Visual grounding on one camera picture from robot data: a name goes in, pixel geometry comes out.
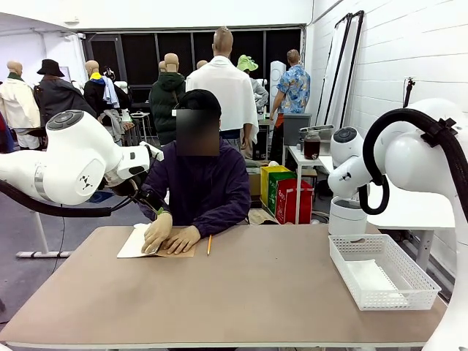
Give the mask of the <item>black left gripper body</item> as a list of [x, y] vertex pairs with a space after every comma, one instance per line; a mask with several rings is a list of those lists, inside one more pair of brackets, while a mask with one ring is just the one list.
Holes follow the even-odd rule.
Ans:
[[118, 196], [130, 197], [133, 200], [147, 200], [149, 193], [143, 189], [146, 177], [141, 175], [134, 175], [129, 179], [124, 180], [110, 189]]

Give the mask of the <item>person's right hand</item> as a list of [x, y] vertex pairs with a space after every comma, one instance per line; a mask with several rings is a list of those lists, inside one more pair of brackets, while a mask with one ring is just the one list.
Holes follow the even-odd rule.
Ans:
[[156, 252], [161, 244], [169, 237], [173, 227], [173, 218], [169, 212], [162, 212], [150, 224], [144, 234], [144, 244], [141, 252], [143, 254], [151, 254]]

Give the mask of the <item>person's left hand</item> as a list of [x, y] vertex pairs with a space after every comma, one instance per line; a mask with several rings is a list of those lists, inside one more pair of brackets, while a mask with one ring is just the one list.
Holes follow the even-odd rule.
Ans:
[[189, 226], [166, 239], [163, 249], [168, 254], [180, 254], [189, 251], [199, 240], [199, 230], [195, 226]]

